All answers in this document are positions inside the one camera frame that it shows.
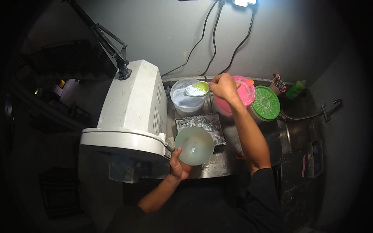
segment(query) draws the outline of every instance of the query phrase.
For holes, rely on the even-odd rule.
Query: faucet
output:
[[[321,106],[321,112],[323,113],[324,115],[324,119],[325,119],[325,123],[327,123],[328,121],[331,120],[331,115],[333,113],[335,113],[336,111],[338,111],[341,107],[343,107],[343,100],[342,99],[337,99],[335,101],[333,101],[334,104],[338,104],[336,105],[332,110],[330,110],[329,112],[326,112],[325,111],[325,106],[326,104],[322,105]]]

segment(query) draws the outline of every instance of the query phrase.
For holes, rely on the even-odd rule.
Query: green bottle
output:
[[[305,89],[305,80],[297,81],[287,92],[286,96],[293,100]]]

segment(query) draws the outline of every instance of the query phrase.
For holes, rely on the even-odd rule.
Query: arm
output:
[[[214,95],[227,101],[231,107],[251,176],[259,169],[271,168],[267,142],[238,96],[237,89],[240,84],[237,84],[228,73],[224,73],[216,76],[209,86]]]
[[[137,204],[145,213],[158,210],[171,197],[182,180],[185,180],[192,166],[178,160],[181,147],[172,153],[170,159],[171,174],[169,174],[153,191]]]

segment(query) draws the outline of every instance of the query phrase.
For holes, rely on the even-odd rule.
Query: person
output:
[[[171,198],[188,177],[191,166],[178,159],[179,147],[170,159],[170,174],[136,207],[116,210],[106,232],[282,232],[280,204],[275,191],[269,149],[259,127],[238,96],[240,84],[228,74],[216,76],[209,87],[228,102],[236,124],[251,180],[241,208],[231,207],[221,192],[201,187]]]

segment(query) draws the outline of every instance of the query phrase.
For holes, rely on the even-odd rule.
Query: black sleeve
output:
[[[245,197],[247,221],[258,232],[283,232],[273,171],[259,169],[251,177]]]
[[[123,205],[115,211],[114,217],[105,233],[122,233],[131,223],[137,221],[144,215],[145,212],[138,206]]]

